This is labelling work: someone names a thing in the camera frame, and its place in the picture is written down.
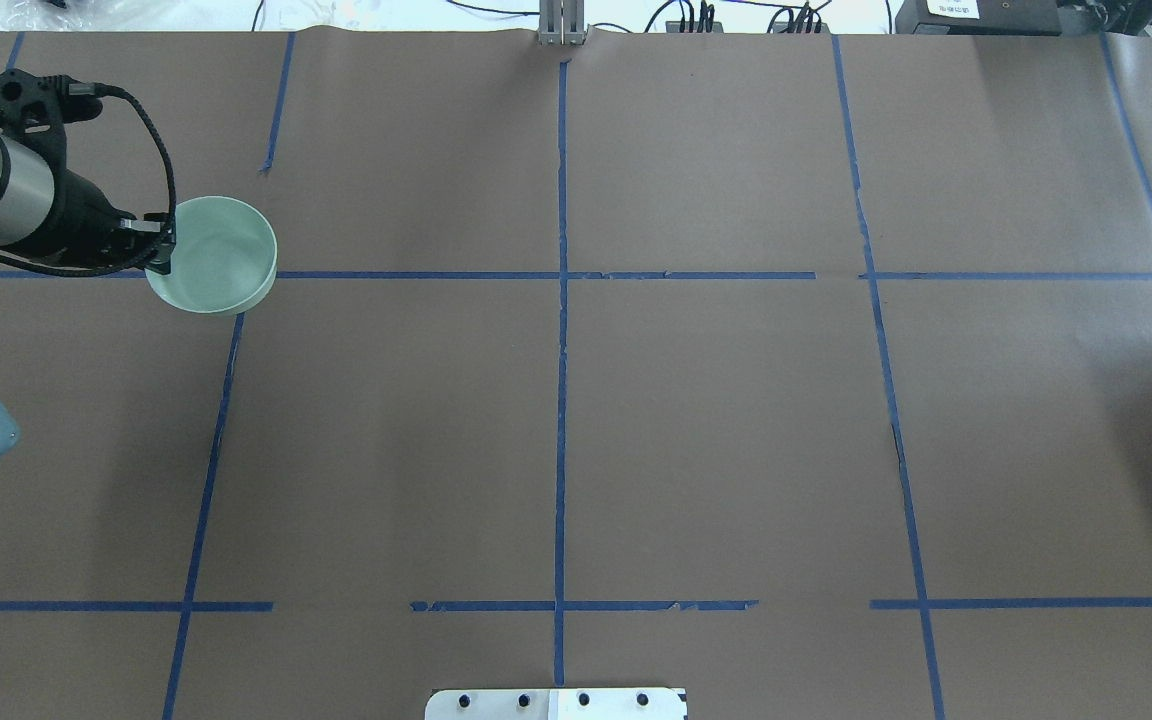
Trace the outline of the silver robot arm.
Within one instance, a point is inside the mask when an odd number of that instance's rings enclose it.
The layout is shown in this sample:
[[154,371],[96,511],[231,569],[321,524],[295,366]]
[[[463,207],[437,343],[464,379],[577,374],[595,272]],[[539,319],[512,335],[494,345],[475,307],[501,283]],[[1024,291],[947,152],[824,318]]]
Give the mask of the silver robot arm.
[[[67,127],[99,118],[109,97],[131,106],[154,141],[168,209],[115,209],[68,165]],[[129,270],[168,275],[177,247],[172,159],[145,106],[126,88],[69,76],[0,73],[0,265],[32,275],[88,279]]]

